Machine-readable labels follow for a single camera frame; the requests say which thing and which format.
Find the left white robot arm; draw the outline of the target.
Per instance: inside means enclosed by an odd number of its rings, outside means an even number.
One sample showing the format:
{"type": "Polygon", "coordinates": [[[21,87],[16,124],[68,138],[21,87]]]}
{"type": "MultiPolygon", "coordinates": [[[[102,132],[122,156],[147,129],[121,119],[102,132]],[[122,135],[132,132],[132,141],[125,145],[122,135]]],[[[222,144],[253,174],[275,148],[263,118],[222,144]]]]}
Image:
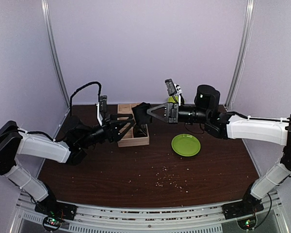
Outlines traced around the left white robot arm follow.
{"type": "Polygon", "coordinates": [[[93,127],[72,116],[63,125],[64,137],[57,140],[44,132],[21,129],[10,120],[0,129],[0,175],[30,194],[42,211],[54,216],[61,210],[55,195],[46,184],[21,167],[16,155],[77,165],[90,146],[105,141],[118,142],[134,124],[132,114],[109,115],[105,120],[99,119],[99,124],[93,127]]]}

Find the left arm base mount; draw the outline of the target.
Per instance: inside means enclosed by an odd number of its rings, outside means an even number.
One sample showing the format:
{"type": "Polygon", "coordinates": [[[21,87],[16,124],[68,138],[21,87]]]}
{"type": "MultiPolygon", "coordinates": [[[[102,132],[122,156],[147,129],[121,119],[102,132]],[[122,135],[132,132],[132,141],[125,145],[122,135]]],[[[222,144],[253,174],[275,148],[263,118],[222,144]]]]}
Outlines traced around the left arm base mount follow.
{"type": "Polygon", "coordinates": [[[66,224],[66,220],[74,220],[77,206],[58,202],[54,210],[47,210],[40,203],[35,205],[36,212],[46,215],[42,220],[43,228],[48,232],[59,230],[66,224]]]}

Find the black necktie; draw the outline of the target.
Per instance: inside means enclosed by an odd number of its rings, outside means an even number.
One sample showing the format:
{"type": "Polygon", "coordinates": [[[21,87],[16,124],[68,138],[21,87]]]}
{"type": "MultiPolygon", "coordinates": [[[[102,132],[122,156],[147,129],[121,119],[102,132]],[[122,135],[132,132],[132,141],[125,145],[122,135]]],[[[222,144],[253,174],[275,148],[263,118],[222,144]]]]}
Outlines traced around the black necktie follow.
{"type": "Polygon", "coordinates": [[[152,123],[152,116],[147,113],[151,108],[151,104],[142,102],[132,108],[135,122],[138,126],[152,123]]]}

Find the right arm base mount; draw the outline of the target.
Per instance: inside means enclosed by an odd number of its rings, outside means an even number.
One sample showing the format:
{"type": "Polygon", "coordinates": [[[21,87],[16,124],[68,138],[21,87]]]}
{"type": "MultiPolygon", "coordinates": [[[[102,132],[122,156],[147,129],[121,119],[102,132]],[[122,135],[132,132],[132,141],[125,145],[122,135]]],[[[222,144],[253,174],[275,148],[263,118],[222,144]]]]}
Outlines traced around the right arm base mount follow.
{"type": "Polygon", "coordinates": [[[242,201],[222,206],[225,220],[236,219],[238,226],[245,231],[254,229],[258,224],[257,213],[264,210],[262,204],[246,206],[242,201]]]}

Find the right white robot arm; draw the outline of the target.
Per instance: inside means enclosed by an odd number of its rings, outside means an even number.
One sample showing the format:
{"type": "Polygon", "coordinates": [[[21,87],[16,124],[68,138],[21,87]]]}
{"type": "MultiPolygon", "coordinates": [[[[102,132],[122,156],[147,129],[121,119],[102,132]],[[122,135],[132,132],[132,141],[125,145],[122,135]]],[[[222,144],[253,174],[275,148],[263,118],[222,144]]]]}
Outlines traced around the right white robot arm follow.
{"type": "Polygon", "coordinates": [[[260,201],[291,176],[291,115],[288,118],[260,118],[237,112],[219,112],[220,92],[210,85],[199,85],[194,104],[164,103],[148,108],[146,114],[166,123],[202,124],[204,130],[219,139],[251,139],[283,146],[283,155],[261,178],[251,184],[235,209],[253,212],[260,201]]]}

